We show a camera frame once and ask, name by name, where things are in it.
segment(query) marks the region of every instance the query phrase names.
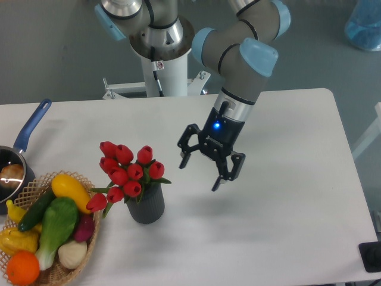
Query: blue led light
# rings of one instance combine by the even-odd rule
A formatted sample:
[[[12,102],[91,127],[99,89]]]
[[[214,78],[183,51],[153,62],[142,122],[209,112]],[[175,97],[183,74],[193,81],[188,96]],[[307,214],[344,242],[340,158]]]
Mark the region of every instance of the blue led light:
[[[213,128],[215,130],[219,129],[220,127],[221,127],[221,125],[220,125],[220,122],[218,122],[218,121],[213,124]]]

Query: cooking pot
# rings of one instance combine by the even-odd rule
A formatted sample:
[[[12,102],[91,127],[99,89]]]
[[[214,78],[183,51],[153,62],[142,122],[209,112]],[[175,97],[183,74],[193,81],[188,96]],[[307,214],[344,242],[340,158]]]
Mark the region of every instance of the cooking pot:
[[[21,154],[26,151],[30,134],[51,104],[49,99],[41,101],[18,134],[13,148],[0,146],[0,215],[7,213],[5,202],[14,201],[23,188],[36,177]]]

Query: blue pot handle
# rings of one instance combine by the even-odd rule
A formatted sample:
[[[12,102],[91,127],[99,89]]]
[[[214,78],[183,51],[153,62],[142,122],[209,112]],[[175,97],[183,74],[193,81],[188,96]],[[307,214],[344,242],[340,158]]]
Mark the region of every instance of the blue pot handle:
[[[32,114],[32,116],[30,116],[27,123],[25,123],[24,127],[18,134],[16,141],[13,145],[14,148],[23,150],[24,152],[26,151],[26,148],[28,147],[30,134],[32,134],[32,131],[40,122],[41,118],[48,111],[50,105],[52,105],[52,101],[49,99],[41,101],[35,112]]]

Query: white table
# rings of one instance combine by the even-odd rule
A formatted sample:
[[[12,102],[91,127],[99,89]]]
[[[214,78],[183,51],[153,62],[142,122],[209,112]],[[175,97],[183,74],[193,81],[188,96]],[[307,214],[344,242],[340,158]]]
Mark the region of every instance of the white table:
[[[96,249],[73,285],[295,286],[372,280],[358,244],[376,241],[332,93],[263,92],[235,150],[237,180],[211,187],[214,162],[176,146],[203,127],[215,95],[53,102],[33,132],[27,162],[37,176],[77,171],[97,187],[101,141],[143,145],[163,162],[165,212],[140,225],[123,203],[102,221]],[[0,145],[12,145],[37,104],[0,105]]]

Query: green leaf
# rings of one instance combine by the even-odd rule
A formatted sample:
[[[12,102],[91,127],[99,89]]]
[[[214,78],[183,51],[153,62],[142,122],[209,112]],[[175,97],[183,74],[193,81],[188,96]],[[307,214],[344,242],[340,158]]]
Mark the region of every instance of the green leaf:
[[[102,217],[105,218],[106,215],[108,214],[108,211],[110,210],[110,208],[113,206],[113,203],[107,203],[107,206],[106,208],[103,210],[103,214],[102,214]]]
[[[101,194],[107,194],[110,188],[92,188],[90,191],[92,192],[100,192]]]
[[[172,184],[172,182],[167,180],[166,178],[152,179],[151,182],[152,183],[161,183],[161,184]]]
[[[140,194],[136,197],[136,202],[139,204],[140,201],[142,200],[142,197],[143,197],[143,194],[144,194],[144,190],[145,190],[145,185],[142,185],[142,191],[140,192]]]
[[[147,183],[149,183],[149,180],[150,180],[149,170],[147,168],[144,168],[143,169],[143,182],[147,184]]]
[[[146,168],[149,168],[149,167],[151,167],[151,165],[153,164],[153,163],[155,163],[156,162],[156,159],[153,159],[152,161],[150,161],[149,163],[147,163],[146,165],[145,165],[145,167]]]
[[[131,199],[129,195],[124,196],[124,203],[127,204],[127,202]]]
[[[111,188],[113,185],[115,185],[113,182],[110,182],[108,185],[107,185],[107,188]]]

